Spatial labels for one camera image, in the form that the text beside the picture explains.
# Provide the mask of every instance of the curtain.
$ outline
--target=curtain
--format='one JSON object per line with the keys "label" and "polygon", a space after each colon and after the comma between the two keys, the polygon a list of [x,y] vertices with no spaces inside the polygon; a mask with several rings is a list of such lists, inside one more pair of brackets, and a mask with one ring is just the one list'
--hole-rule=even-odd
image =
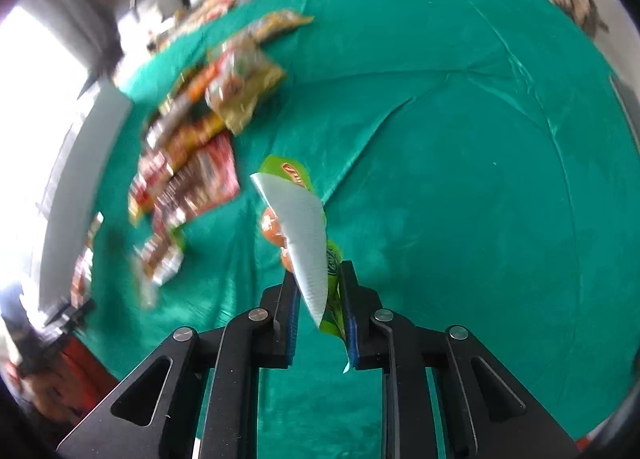
{"label": "curtain", "polygon": [[110,73],[122,56],[113,12],[103,0],[20,0],[88,70],[85,87]]}

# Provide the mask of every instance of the snack package pile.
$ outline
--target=snack package pile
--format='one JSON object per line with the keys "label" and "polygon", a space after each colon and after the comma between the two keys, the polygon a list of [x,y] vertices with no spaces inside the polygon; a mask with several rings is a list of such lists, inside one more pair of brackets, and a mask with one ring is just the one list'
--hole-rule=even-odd
{"label": "snack package pile", "polygon": [[344,341],[338,289],[342,256],[338,246],[326,239],[322,202],[305,168],[292,159],[270,155],[251,179],[268,204],[260,220],[262,234],[280,248],[282,265],[296,276],[319,330]]}
{"label": "snack package pile", "polygon": [[207,86],[207,105],[234,134],[251,121],[258,100],[285,77],[282,68],[271,62],[251,39],[226,52],[218,76]]}
{"label": "snack package pile", "polygon": [[[164,102],[146,120],[138,172],[129,187],[129,219],[135,226],[153,212],[154,234],[136,249],[134,272],[141,304],[152,307],[158,288],[182,263],[180,226],[230,201],[239,192],[230,135],[242,132],[260,99],[285,78],[259,43],[311,22],[290,10],[269,13],[184,70]],[[193,118],[202,99],[210,112]]]}

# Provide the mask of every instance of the red object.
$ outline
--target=red object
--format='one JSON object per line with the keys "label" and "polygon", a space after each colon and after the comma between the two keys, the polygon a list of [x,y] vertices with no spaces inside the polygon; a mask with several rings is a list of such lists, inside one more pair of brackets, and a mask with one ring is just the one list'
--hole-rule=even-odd
{"label": "red object", "polygon": [[578,447],[578,450],[580,450],[581,452],[583,450],[586,450],[586,448],[590,444],[591,444],[591,439],[589,439],[588,435],[581,437],[580,439],[578,439],[578,441],[575,442],[575,445]]}
{"label": "red object", "polygon": [[287,246],[287,241],[282,235],[280,222],[278,222],[278,218],[271,208],[267,208],[262,214],[260,229],[262,230],[264,238],[272,245],[278,246],[279,248]]}
{"label": "red object", "polygon": [[98,359],[75,336],[60,352],[82,388],[83,417],[91,412],[118,384]]}

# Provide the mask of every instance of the red snack bag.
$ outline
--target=red snack bag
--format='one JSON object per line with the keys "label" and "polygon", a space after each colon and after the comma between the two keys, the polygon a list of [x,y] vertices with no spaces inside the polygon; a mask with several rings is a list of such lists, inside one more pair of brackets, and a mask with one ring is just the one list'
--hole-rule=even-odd
{"label": "red snack bag", "polygon": [[240,191],[231,140],[221,132],[199,149],[158,196],[154,206],[153,228],[173,230],[219,204],[233,199]]}
{"label": "red snack bag", "polygon": [[160,152],[146,152],[138,162],[138,173],[129,187],[129,220],[136,226],[153,209],[167,181],[185,165],[191,154],[224,130],[225,124],[212,112],[195,123],[182,125]]}
{"label": "red snack bag", "polygon": [[267,239],[272,245],[280,248],[280,261],[282,262],[282,265],[287,271],[293,273],[293,263],[291,262],[289,249],[287,248],[287,241],[284,238],[284,235],[282,235],[280,222],[271,208],[267,208],[262,213],[260,229],[262,230],[262,235],[264,235],[265,239]]}

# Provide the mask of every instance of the brand logo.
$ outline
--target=brand logo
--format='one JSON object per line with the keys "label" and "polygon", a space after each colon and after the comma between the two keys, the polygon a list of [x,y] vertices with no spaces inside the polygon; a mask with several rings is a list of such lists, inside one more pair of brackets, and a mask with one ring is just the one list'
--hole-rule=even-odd
{"label": "brand logo", "polygon": [[338,259],[335,253],[329,248],[326,248],[326,272],[329,275],[338,274]]}
{"label": "brand logo", "polygon": [[293,168],[293,165],[289,163],[283,163],[282,169],[291,176],[291,179],[295,184],[298,184],[303,188],[306,188],[305,184],[302,182],[302,177],[300,177],[298,170]]}

